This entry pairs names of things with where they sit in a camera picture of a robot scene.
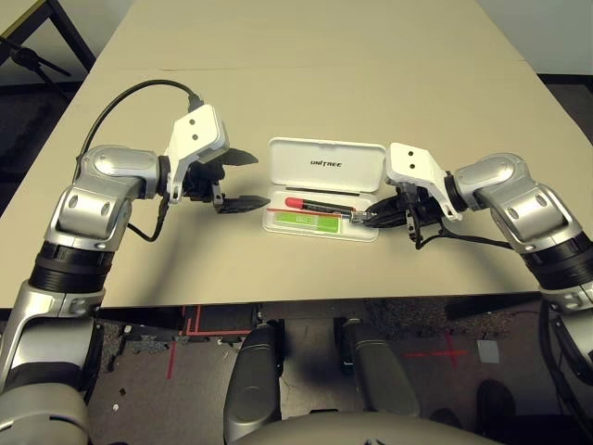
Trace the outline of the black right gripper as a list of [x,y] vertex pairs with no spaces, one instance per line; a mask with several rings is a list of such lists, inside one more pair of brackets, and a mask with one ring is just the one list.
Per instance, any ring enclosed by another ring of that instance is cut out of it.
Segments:
[[370,213],[375,215],[363,223],[365,227],[389,229],[407,225],[412,241],[423,241],[422,228],[441,223],[443,217],[438,202],[428,190],[411,183],[400,185],[398,197],[374,203]]

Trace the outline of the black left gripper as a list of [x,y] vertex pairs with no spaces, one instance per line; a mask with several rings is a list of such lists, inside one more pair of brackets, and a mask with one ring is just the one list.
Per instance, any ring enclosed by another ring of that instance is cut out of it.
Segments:
[[189,165],[183,178],[183,197],[192,201],[211,203],[218,213],[245,213],[266,207],[270,201],[260,196],[223,197],[220,181],[225,177],[222,165],[244,166],[259,160],[249,152],[229,148],[219,161]]

